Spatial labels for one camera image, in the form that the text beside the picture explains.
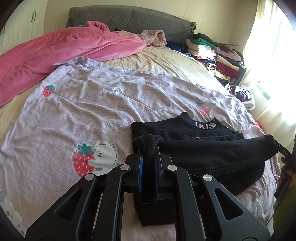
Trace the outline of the black sweatshirt with orange cuff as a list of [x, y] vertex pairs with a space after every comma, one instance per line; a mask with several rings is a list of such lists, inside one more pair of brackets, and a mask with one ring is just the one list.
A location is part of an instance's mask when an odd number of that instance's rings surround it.
[[245, 138], [217, 119], [203, 123], [184, 112], [156, 122], [131, 125], [133, 150], [153, 158], [155, 149], [190, 175], [212, 175], [262, 222], [272, 215], [273, 199], [260, 179], [277, 150], [273, 137]]

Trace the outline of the black bedside box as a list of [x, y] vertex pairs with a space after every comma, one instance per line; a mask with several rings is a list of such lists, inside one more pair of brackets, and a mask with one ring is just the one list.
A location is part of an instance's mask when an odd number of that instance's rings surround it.
[[247, 68], [244, 65], [241, 64], [239, 66], [239, 76], [238, 76], [238, 78], [235, 79], [235, 81], [233, 83], [234, 85], [239, 85], [240, 84], [240, 82], [241, 82], [243, 76], [245, 75], [246, 71], [247, 71]]

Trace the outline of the pink plush blanket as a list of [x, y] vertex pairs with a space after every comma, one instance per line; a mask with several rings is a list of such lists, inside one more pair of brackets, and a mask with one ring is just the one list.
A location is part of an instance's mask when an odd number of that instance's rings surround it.
[[24, 42], [1, 54], [1, 105], [53, 72], [54, 64], [82, 56], [96, 61], [127, 57], [146, 46], [136, 34], [111, 32], [106, 24], [63, 28]]

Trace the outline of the beige bed sheet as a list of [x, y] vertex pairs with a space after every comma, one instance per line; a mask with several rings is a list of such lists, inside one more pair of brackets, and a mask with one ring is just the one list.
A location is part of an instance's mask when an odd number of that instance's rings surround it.
[[[196, 60], [165, 48], [146, 47], [141, 52], [109, 61], [105, 65], [148, 71], [156, 75], [171, 75], [194, 85], [222, 92], [222, 85]], [[1, 140], [19, 116], [20, 109], [28, 96], [38, 87], [35, 84], [1, 107]]]

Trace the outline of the dusty pink fuzzy garment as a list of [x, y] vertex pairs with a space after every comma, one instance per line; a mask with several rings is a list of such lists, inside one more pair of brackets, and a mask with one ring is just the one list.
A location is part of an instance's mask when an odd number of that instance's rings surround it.
[[163, 30], [144, 30], [138, 36], [145, 40], [147, 47], [165, 47], [167, 44]]

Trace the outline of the lilac strawberry bear bedsheet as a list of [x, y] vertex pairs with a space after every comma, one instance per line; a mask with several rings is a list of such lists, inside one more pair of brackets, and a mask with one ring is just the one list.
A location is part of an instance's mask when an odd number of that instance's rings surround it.
[[186, 127], [218, 126], [245, 138], [263, 134], [245, 106], [213, 77], [192, 82], [172, 75], [119, 68], [87, 58], [62, 63], [21, 101], [1, 137], [1, 208], [14, 231], [27, 229], [80, 177], [124, 163], [134, 122], [180, 117]]

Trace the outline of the white bag of small clothes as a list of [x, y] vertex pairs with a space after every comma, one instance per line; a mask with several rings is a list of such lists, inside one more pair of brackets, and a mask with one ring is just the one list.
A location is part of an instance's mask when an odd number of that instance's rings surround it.
[[225, 89], [239, 101], [243, 103], [247, 110], [255, 109], [255, 100], [253, 94], [238, 85], [226, 84]]

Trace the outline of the grey quilted headboard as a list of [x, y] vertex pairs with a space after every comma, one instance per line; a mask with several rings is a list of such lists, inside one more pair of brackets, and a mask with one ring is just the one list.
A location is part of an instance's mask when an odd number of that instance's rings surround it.
[[144, 30], [162, 30], [167, 41], [178, 44], [184, 44], [196, 30], [195, 22], [161, 11], [110, 4], [70, 8], [66, 27], [76, 27], [87, 21], [105, 23], [111, 31], [124, 30], [135, 34]]

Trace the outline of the blue garment by headboard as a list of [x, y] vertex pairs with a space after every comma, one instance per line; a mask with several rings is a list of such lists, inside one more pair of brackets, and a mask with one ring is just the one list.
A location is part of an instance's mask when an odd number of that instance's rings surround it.
[[170, 48], [172, 50], [175, 50], [177, 52], [180, 52], [188, 57], [192, 57], [192, 54], [189, 53], [188, 51], [188, 46], [186, 44], [178, 44], [178, 43], [175, 43], [173, 41], [168, 41], [166, 43], [166, 47], [167, 48]]

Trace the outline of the stack of folded clothes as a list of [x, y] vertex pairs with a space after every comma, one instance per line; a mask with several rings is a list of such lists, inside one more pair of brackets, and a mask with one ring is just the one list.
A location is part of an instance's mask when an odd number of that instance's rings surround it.
[[186, 40], [189, 53], [201, 63], [222, 85], [232, 84], [239, 76], [239, 66], [244, 65], [243, 55], [230, 47], [214, 42], [198, 33]]

